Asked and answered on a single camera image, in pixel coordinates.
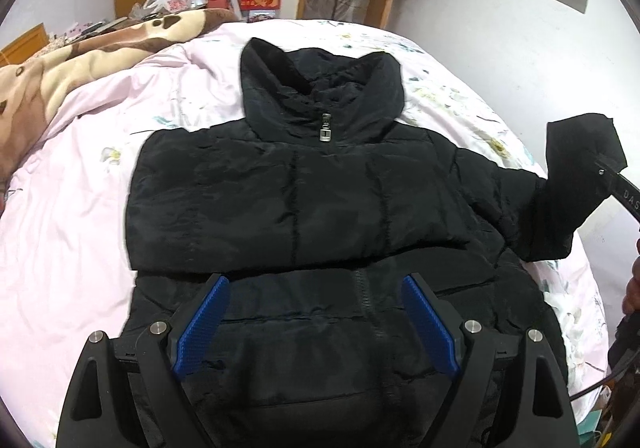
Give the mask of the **person's right hand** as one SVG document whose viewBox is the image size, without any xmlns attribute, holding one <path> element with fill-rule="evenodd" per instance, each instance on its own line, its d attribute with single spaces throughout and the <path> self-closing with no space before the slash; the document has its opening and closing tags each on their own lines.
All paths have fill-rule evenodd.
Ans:
<svg viewBox="0 0 640 448">
<path fill-rule="evenodd" d="M 631 278 L 626 286 L 622 311 L 626 316 L 640 311 L 640 240 L 637 241 L 638 257 L 631 267 Z"/>
</svg>

